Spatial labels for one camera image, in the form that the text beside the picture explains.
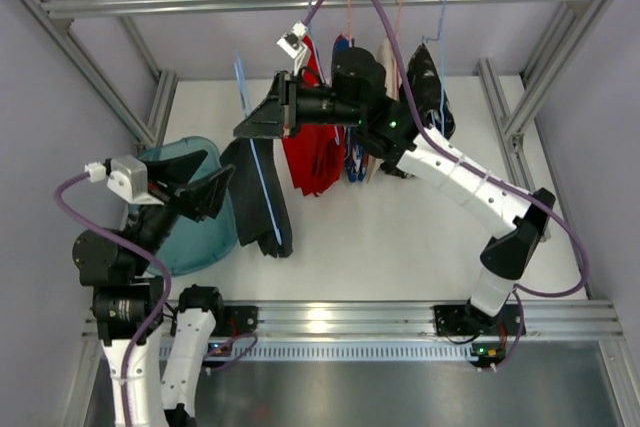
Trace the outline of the red trousers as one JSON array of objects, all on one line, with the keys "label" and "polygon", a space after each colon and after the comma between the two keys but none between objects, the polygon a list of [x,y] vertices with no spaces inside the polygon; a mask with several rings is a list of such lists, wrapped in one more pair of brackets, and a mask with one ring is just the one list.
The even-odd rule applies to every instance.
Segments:
[{"label": "red trousers", "polygon": [[293,186],[304,196],[319,197],[342,173],[344,129],[332,125],[303,125],[282,146]]}]

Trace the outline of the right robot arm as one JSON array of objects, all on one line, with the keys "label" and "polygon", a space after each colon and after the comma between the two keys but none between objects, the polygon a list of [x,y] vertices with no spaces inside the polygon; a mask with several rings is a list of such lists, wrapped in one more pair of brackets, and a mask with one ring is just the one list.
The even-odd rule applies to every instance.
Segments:
[{"label": "right robot arm", "polygon": [[408,103],[386,93],[386,70],[367,50],[346,48],[333,57],[331,83],[307,87],[300,73],[279,71],[264,100],[233,130],[237,138],[284,139],[305,125],[352,127],[364,150],[443,192],[490,234],[482,270],[450,333],[485,333],[500,319],[543,234],[555,197],[499,185],[467,160],[434,127],[424,127]]}]

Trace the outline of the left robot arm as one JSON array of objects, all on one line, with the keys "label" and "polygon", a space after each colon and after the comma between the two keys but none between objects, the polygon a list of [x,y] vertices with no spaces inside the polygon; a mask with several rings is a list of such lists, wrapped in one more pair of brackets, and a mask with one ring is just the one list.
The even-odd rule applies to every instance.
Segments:
[{"label": "left robot arm", "polygon": [[156,254],[181,218],[218,216],[231,166],[198,171],[205,150],[163,160],[127,155],[86,165],[72,179],[104,182],[135,206],[121,230],[102,228],[75,211],[84,226],[72,248],[79,282],[92,289],[91,312],[108,361],[117,426],[194,426],[198,379],[211,335],[224,320],[220,291],[193,285],[172,315],[173,345],[159,359],[171,276]]}]

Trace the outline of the blue patterned trousers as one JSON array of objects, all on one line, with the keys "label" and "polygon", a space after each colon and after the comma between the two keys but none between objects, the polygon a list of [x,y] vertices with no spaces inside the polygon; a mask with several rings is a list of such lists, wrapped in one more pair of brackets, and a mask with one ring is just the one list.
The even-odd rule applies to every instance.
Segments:
[{"label": "blue patterned trousers", "polygon": [[[337,67],[337,54],[352,46],[352,41],[344,34],[339,34],[336,37],[332,47],[332,68]],[[362,147],[352,138],[352,127],[342,127],[342,133],[345,150],[343,166],[347,179],[350,183],[363,182],[367,169],[365,153]]]}]

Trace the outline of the beige trousers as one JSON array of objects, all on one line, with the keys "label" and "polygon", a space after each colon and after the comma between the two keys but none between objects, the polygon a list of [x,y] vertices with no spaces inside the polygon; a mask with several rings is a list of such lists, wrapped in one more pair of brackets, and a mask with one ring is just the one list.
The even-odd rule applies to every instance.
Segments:
[{"label": "beige trousers", "polygon": [[[399,97],[397,81],[397,63],[388,38],[383,40],[378,48],[376,60],[385,68],[385,89],[386,94],[394,100]],[[383,161],[373,155],[369,156],[366,182],[370,183],[374,175],[380,169]]]}]

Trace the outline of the pink hanger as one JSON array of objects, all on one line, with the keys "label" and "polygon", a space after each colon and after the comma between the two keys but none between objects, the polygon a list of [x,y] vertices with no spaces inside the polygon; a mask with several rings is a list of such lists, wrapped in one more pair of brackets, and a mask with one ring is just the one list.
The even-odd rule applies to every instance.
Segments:
[{"label": "pink hanger", "polygon": [[346,39],[349,47],[354,46],[353,39],[353,17],[352,17],[352,0],[346,0],[346,16],[347,16],[347,30]]},{"label": "pink hanger", "polygon": [[[395,17],[395,23],[394,23],[394,39],[396,40],[396,42],[398,42],[398,39],[399,39],[403,2],[404,2],[404,0],[397,0],[397,11],[396,11],[396,17]],[[395,59],[395,56],[393,57],[392,60],[393,60],[393,76],[392,76],[393,94],[394,94],[394,99],[398,100],[399,99],[399,84],[400,84],[399,73],[398,73],[398,62]]]}]

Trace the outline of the black white patterned trousers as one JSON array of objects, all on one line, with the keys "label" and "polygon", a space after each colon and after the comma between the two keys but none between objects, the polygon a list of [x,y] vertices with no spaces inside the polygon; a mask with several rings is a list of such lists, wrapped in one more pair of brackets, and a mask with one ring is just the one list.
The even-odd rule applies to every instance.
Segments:
[{"label": "black white patterned trousers", "polygon": [[[433,126],[440,131],[440,79],[431,53],[424,43],[417,47],[408,63],[407,78],[422,124],[425,127]],[[445,113],[446,132],[444,137],[450,139],[456,130],[456,123],[450,111],[447,94]]]}]

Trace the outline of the teal plastic basket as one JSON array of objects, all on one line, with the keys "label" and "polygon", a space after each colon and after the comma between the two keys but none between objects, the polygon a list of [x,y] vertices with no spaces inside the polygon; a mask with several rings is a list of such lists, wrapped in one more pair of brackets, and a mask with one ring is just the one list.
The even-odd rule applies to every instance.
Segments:
[{"label": "teal plastic basket", "polygon": [[[209,139],[200,136],[185,137],[160,147],[143,150],[142,161],[164,161],[198,150],[207,157],[191,177],[200,180],[221,167],[220,153]],[[235,217],[231,198],[225,193],[221,210],[215,219],[195,222],[180,216],[170,235],[156,254],[172,277],[184,276],[211,266],[226,257],[237,243]]]}]

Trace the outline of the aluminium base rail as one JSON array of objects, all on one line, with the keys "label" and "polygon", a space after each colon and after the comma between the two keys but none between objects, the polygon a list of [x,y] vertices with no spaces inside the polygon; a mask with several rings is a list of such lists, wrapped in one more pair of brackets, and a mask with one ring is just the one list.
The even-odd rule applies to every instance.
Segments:
[{"label": "aluminium base rail", "polygon": [[620,341],[613,305],[597,300],[510,301],[499,319],[479,327],[463,320],[455,302],[227,302],[221,322],[201,314],[169,319],[148,349],[135,348],[134,364],[166,360],[175,339],[210,351],[211,362],[409,360],[475,361],[515,342]]}]

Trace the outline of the right aluminium frame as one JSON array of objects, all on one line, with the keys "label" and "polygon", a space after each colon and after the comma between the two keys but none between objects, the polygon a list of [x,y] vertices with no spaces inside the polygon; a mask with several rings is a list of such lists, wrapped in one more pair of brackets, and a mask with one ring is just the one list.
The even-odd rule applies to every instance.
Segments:
[{"label": "right aluminium frame", "polygon": [[517,106],[508,106],[494,63],[478,61],[477,74],[494,128],[494,140],[507,179],[518,187],[532,188],[534,179],[525,152],[525,136],[535,124],[553,88],[576,57],[614,0],[563,0],[537,41],[520,73],[524,93]]}]

